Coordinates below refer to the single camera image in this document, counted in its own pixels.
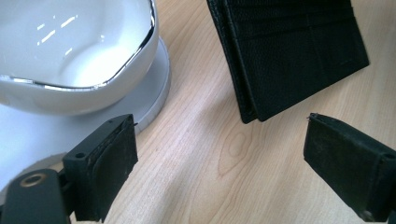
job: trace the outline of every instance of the white bowl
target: white bowl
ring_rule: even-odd
[[[0,104],[76,115],[116,103],[147,73],[153,0],[0,1]]]

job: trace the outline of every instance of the wood grain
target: wood grain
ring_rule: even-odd
[[[158,0],[172,87],[106,223],[363,223],[303,158],[311,112],[396,148],[396,2],[352,3],[371,65],[243,124],[206,1]]]

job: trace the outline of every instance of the white ceramic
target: white ceramic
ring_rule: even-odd
[[[160,113],[171,84],[170,62],[163,41],[143,80],[121,100],[105,109],[77,116],[51,116],[0,105],[0,204],[5,186],[22,171],[48,168],[64,153],[109,119],[134,115],[139,134]]]
[[[0,104],[76,115],[125,96],[159,35],[153,0],[0,0]]]

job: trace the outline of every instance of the screw hole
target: screw hole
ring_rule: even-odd
[[[83,153],[83,152],[80,152],[80,153],[78,153],[76,155],[76,158],[78,158],[78,159],[81,159],[81,158],[84,158],[84,157],[85,157],[85,153]]]
[[[45,174],[34,174],[29,175],[21,181],[21,186],[24,188],[30,188],[36,186],[44,181],[47,176]]]

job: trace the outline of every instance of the black clamp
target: black clamp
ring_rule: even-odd
[[[1,224],[102,221],[137,163],[134,118],[110,119],[63,157],[64,168],[36,170],[11,182]]]
[[[338,119],[311,114],[304,158],[361,219],[385,222],[390,216],[395,223],[393,149]]]

